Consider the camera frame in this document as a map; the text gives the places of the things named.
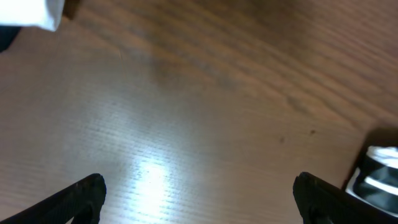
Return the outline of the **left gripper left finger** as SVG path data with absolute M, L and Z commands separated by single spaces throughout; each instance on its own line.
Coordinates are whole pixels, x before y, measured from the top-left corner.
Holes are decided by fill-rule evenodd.
M 104 177 L 91 174 L 1 223 L 98 224 L 105 198 Z

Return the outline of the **white t-shirt black logo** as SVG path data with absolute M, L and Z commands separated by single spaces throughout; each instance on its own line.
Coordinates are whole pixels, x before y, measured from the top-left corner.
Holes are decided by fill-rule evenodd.
M 369 146 L 345 192 L 393 217 L 397 216 L 397 148 Z

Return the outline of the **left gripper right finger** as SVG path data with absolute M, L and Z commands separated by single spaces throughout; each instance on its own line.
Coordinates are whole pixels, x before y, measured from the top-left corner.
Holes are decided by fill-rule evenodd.
M 293 195 L 303 224 L 397 224 L 396 217 L 308 172 L 296 176 Z

